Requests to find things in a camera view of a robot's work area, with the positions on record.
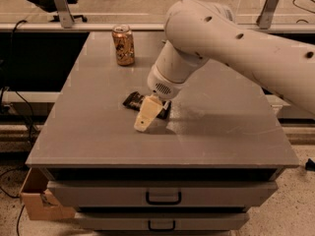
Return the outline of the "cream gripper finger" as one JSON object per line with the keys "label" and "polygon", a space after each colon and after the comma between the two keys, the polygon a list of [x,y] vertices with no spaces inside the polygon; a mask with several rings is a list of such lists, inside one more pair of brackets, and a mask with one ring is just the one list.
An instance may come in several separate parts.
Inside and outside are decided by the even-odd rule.
{"label": "cream gripper finger", "polygon": [[139,132],[145,132],[162,109],[163,104],[157,96],[153,94],[146,96],[136,117],[134,128]]}

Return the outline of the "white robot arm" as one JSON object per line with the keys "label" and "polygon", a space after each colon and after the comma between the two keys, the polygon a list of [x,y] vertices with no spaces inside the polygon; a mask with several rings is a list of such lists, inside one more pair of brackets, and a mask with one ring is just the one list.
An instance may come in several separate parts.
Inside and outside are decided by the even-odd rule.
{"label": "white robot arm", "polygon": [[315,114],[315,46],[238,26],[218,3],[181,0],[165,16],[166,43],[148,75],[134,128],[144,132],[164,103],[209,60],[218,61],[263,89]]}

